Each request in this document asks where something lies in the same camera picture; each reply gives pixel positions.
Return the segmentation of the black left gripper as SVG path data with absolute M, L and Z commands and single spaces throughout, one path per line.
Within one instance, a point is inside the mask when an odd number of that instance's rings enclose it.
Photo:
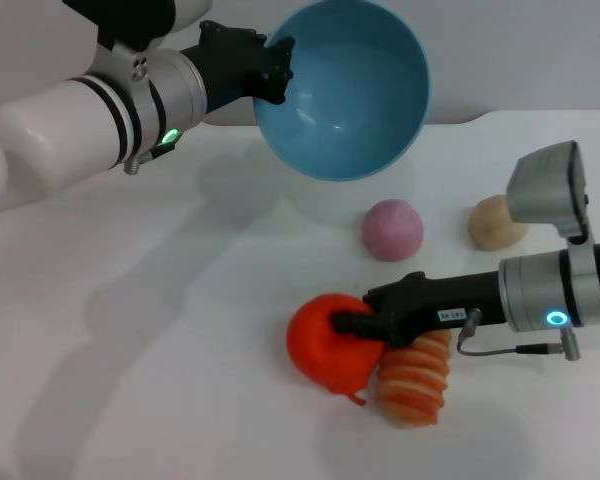
M 206 111 L 214 112 L 240 98 L 254 97 L 273 105 L 285 101 L 291 70 L 293 37 L 270 47 L 253 29 L 226 27 L 204 20 L 198 44 L 182 54 L 199 72 L 206 94 Z

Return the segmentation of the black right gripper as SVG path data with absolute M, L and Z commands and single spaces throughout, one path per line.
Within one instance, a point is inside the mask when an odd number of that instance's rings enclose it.
M 505 322 L 496 272 L 444 279 L 413 272 L 369 290 L 363 301 L 374 314 L 336 311 L 332 314 L 335 332 L 403 348 L 429 331 L 462 327 L 474 309 L 482 313 L 483 325 Z

